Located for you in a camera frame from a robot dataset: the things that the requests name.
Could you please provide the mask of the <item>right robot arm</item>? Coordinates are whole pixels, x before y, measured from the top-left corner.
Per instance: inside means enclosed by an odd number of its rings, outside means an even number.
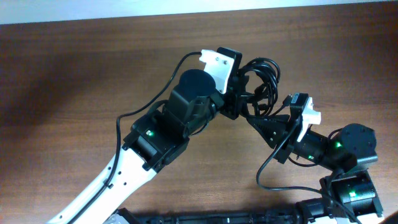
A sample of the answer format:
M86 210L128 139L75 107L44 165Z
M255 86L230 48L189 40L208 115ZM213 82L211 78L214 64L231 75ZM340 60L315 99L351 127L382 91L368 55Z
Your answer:
M349 124L328 136L311 129L299 132L299 119L280 122L276 119L249 118L248 123L273 148L260 166L256 182L264 190L288 191L294 186L271 187L261 183L262 171L272 159L281 164L295 154L321 166L331 174L320 179L319 190L298 186L297 190L315 192L319 198L296 203L288 211L274 212L275 223L380 223L383 208L370 178L369 166L377 162L376 135L361 124Z

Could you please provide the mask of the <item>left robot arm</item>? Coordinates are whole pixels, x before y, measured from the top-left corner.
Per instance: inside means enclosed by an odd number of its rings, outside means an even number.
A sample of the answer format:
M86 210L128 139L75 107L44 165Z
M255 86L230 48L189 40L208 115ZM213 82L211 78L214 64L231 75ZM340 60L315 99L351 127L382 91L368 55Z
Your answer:
M183 72L166 100L154 103L120 138L100 174L50 223L104 223L136 190L183 153L218 113L227 115L249 78L236 72Z

